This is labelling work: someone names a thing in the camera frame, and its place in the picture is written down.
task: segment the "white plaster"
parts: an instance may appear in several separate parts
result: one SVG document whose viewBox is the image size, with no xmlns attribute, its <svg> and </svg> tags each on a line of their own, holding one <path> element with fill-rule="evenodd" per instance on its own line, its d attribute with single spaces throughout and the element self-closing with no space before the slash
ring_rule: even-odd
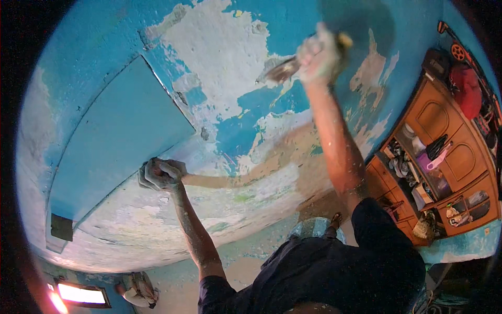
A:
<svg viewBox="0 0 502 314">
<path fill-rule="evenodd" d="M 184 6 L 186 14 L 178 23 L 165 28 L 162 22 L 146 30 L 151 40 L 160 35 L 164 46 L 171 45 L 177 57 L 197 73 L 207 101 L 193 110 L 194 115 L 215 124 L 218 119 L 238 116 L 242 108 L 237 99 L 264 86 L 256 84 L 256 78 L 268 59 L 266 27 L 262 33 L 253 32 L 249 12 L 238 18 L 222 12 L 230 4 L 231 0 L 194 2 L 193 8 Z"/>
<path fill-rule="evenodd" d="M 371 153 L 374 146 L 374 140 L 385 132 L 387 121 L 390 116 L 391 114 L 389 114 L 385 119 L 378 121 L 371 130 L 368 130 L 368 124 L 365 124 L 354 137 L 354 141 L 361 151 L 361 155 L 364 159 L 366 159 L 366 157 L 368 157 Z"/>
<path fill-rule="evenodd" d="M 367 106 L 366 100 L 369 95 L 375 93 L 376 98 L 371 105 L 372 110 L 379 105 L 380 100 L 384 95 L 385 91 L 385 83 L 396 67 L 396 63 L 399 60 L 399 51 L 396 55 L 392 56 L 391 61 L 385 74 L 382 76 L 384 71 L 386 58 L 378 53 L 377 51 L 377 43 L 373 36 L 373 30 L 371 28 L 368 31 L 369 33 L 369 52 L 361 66 L 352 77 L 349 83 L 349 88 L 352 91 L 358 91 L 361 94 L 361 99 L 359 100 L 359 107 L 363 108 Z"/>
<path fill-rule="evenodd" d="M 21 110 L 16 151 L 16 180 L 21 219 L 28 241 L 45 249 L 45 184 L 50 167 L 44 154 L 55 138 L 55 122 L 49 106 L 49 91 L 42 81 L 44 69 L 37 66 L 26 90 Z"/>
</svg>

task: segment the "wall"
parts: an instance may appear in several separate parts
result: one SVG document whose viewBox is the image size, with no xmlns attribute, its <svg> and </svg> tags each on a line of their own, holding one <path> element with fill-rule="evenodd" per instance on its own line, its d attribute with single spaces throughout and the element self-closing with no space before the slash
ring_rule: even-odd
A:
<svg viewBox="0 0 502 314">
<path fill-rule="evenodd" d="M 104 288 L 111 308 L 88 308 L 68 305 L 70 314 L 135 314 L 133 305 L 127 302 L 114 290 L 114 285 L 122 280 L 121 275 L 112 274 L 88 274 L 79 271 L 72 271 L 50 264 L 44 260 L 39 261 L 39 267 L 47 283 L 54 284 L 54 278 L 65 277 L 70 283 L 97 286 Z"/>
<path fill-rule="evenodd" d="M 88 208 L 93 211 L 78 222 L 62 254 L 46 249 L 47 199 L 72 132 L 100 91 L 138 55 L 196 129 L 161 157 L 186 162 L 194 174 L 188 195 L 221 245 L 291 215 L 330 187 L 298 78 L 275 86 L 264 82 L 266 70 L 291 56 L 321 19 L 347 31 L 354 47 L 336 92 L 368 157 L 404 108 L 425 51 L 436 44 L 442 5 L 77 1 L 40 57 L 18 132 L 17 187 L 34 250 L 89 272 L 139 270 L 189 257 L 169 196 L 140 189 L 134 176 Z"/>
</svg>

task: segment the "blue wall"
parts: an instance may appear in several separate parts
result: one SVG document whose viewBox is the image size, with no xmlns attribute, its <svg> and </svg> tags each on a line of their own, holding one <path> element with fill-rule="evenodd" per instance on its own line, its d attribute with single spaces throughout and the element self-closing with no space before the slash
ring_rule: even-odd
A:
<svg viewBox="0 0 502 314">
<path fill-rule="evenodd" d="M 41 270 L 47 283 L 54 285 L 54 278 L 63 276 L 69 283 L 97 286 L 104 288 L 111 308 L 88 308 L 68 305 L 70 314 L 134 314 L 134 307 L 114 290 L 114 285 L 122 281 L 121 275 L 112 274 L 87 274 L 79 271 L 72 271 L 59 266 L 40 261 Z"/>
</svg>

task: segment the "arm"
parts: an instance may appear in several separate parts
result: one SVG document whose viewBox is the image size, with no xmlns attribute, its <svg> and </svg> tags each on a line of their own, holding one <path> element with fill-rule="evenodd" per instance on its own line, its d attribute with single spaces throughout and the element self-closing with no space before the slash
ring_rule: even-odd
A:
<svg viewBox="0 0 502 314">
<path fill-rule="evenodd" d="M 368 197 L 364 160 L 352 138 L 329 85 L 343 70 L 346 51 L 323 23 L 317 37 L 308 39 L 297 52 L 300 79 L 309 98 L 329 178 L 350 213 Z"/>
<path fill-rule="evenodd" d="M 185 235 L 188 250 L 199 268 L 199 281 L 216 275 L 226 279 L 221 260 L 214 243 L 200 222 L 181 184 L 178 192 L 172 193 L 176 214 Z"/>
<path fill-rule="evenodd" d="M 188 251 L 199 268 L 199 280 L 211 275 L 226 279 L 216 247 L 193 210 L 181 177 L 179 162 L 158 158 L 152 158 L 138 172 L 140 185 L 171 194 Z"/>
</svg>

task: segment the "cabinet door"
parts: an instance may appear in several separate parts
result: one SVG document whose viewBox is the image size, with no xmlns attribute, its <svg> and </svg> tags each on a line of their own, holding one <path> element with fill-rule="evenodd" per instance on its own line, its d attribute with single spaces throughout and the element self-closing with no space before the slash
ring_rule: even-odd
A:
<svg viewBox="0 0 502 314">
<path fill-rule="evenodd" d="M 366 168 L 366 181 L 369 195 L 375 199 L 389 192 L 389 188 L 371 164 Z"/>
<path fill-rule="evenodd" d="M 451 137 L 445 160 L 439 165 L 453 192 L 461 190 L 486 171 L 483 153 L 466 125 Z"/>
<path fill-rule="evenodd" d="M 497 218 L 497 196 L 490 176 L 485 176 L 460 197 L 439 210 L 448 236 L 483 226 Z"/>
<path fill-rule="evenodd" d="M 371 165 L 375 168 L 375 170 L 378 172 L 378 174 L 390 190 L 398 186 L 397 182 L 387 170 L 387 166 L 385 166 L 378 157 L 373 160 Z"/>
<path fill-rule="evenodd" d="M 451 138 L 463 121 L 449 100 L 431 81 L 425 80 L 425 85 L 418 92 L 405 121 L 422 143 L 429 145 L 443 134 L 448 134 L 448 138 Z"/>
<path fill-rule="evenodd" d="M 415 236 L 413 235 L 413 228 L 410 227 L 410 224 L 408 224 L 407 221 L 403 222 L 398 222 L 396 223 L 396 226 L 398 226 L 399 229 L 401 229 L 402 232 L 411 240 Z"/>
</svg>

